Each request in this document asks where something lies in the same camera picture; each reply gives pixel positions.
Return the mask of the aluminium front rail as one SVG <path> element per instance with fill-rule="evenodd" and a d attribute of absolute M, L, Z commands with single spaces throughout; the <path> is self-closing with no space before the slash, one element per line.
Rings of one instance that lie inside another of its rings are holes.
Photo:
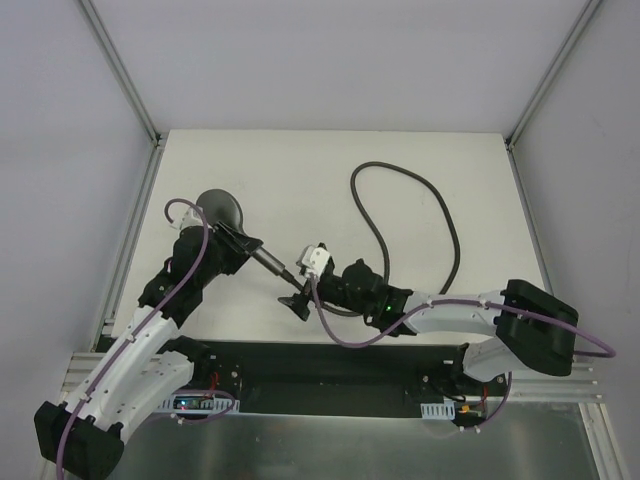
<path fill-rule="evenodd" d="M 76 352 L 71 356 L 62 387 L 62 397 L 72 392 L 104 356 L 96 352 Z M 605 395 L 596 379 L 594 365 L 576 362 L 568 377 L 552 377 L 533 371 L 513 374 L 510 397 L 519 402 L 603 403 Z"/>

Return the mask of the left aluminium side rail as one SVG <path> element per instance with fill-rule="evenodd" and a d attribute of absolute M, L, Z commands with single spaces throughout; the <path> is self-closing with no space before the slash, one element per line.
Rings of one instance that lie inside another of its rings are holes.
<path fill-rule="evenodd" d="M 117 252 L 113 271 L 97 311 L 94 334 L 88 345 L 90 352 L 95 351 L 96 346 L 103 337 L 104 327 L 115 319 L 164 153 L 166 140 L 167 136 L 161 135 L 153 145 L 143 175 L 137 184 L 137 190 L 125 223 L 124 235 Z"/>

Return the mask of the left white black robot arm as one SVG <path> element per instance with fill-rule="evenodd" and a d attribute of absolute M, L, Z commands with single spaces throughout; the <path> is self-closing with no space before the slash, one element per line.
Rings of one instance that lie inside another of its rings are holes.
<path fill-rule="evenodd" d="M 59 404 L 34 416 L 40 453 L 81 479 L 105 479 L 138 427 L 182 386 L 211 377 L 206 349 L 179 330 L 219 275 L 235 274 L 261 247 L 223 223 L 183 228 L 172 254 L 147 283 L 124 332 L 98 365 Z"/>

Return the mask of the right aluminium frame post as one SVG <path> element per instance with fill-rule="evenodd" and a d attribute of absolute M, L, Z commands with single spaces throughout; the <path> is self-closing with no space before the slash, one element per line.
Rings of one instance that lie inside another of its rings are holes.
<path fill-rule="evenodd" d="M 588 0 L 582 5 L 577 17 L 571 24 L 541 78 L 537 82 L 513 128 L 505 137 L 505 146 L 508 151 L 512 151 L 517 145 L 525 129 L 533 119 L 534 114 L 563 72 L 566 63 L 577 48 L 578 43 L 604 4 L 605 1 L 603 0 Z"/>

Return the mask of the aluminium frame post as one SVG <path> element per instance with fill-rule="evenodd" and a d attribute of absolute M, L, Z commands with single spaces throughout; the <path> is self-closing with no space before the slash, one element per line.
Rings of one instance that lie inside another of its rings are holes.
<path fill-rule="evenodd" d="M 533 119 L 534 114 L 563 72 L 566 63 L 577 48 L 578 43 L 604 4 L 605 1 L 603 0 L 588 0 L 582 5 L 577 17 L 571 24 L 541 78 L 537 82 L 513 128 L 505 137 L 505 146 L 508 151 L 512 151 L 517 145 L 525 129 Z"/>
<path fill-rule="evenodd" d="M 153 146 L 158 146 L 163 139 L 163 134 L 152 120 L 95 3 L 91 0 L 77 0 L 74 4 L 83 16 L 109 70 L 146 137 Z"/>

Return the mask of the grey shower head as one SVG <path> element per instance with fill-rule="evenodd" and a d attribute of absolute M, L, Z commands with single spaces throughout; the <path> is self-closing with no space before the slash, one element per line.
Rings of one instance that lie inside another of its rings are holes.
<path fill-rule="evenodd" d="M 196 205 L 203 211 L 208 224 L 212 227 L 215 227 L 217 222 L 224 222 L 246 234 L 243 225 L 244 214 L 242 208 L 231 193 L 222 189 L 207 190 L 198 197 Z M 264 246 L 251 257 L 275 276 L 284 279 L 297 288 L 300 287 L 299 282 L 286 268 L 285 264 L 268 252 Z"/>

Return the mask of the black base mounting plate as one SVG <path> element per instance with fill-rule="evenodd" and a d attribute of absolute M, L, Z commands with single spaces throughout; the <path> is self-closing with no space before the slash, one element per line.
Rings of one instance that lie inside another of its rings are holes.
<path fill-rule="evenodd" d="M 216 388 L 251 414 L 417 418 L 423 404 L 507 392 L 503 373 L 485 382 L 464 376 L 461 351 L 452 346 L 347 349 L 180 337 L 161 349 L 194 361 L 190 387 Z"/>

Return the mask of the left aluminium frame post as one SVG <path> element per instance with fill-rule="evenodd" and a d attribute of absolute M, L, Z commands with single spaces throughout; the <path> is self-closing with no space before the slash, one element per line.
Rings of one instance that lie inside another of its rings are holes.
<path fill-rule="evenodd" d="M 91 0 L 77 0 L 74 4 L 83 16 L 109 70 L 146 137 L 153 146 L 158 146 L 163 139 L 163 134 L 152 120 L 95 3 Z"/>

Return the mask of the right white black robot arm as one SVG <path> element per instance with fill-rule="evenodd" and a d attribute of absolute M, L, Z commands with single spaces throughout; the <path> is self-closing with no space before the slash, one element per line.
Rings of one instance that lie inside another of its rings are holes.
<path fill-rule="evenodd" d="M 482 336 L 462 349 L 450 369 L 452 387 L 473 394 L 502 373 L 533 370 L 566 377 L 572 371 L 578 312 L 535 285 L 511 279 L 502 290 L 454 297 L 389 285 L 363 260 L 334 272 L 323 244 L 306 247 L 297 264 L 305 282 L 280 298 L 298 318 L 326 303 L 349 310 L 380 337 L 461 333 Z"/>

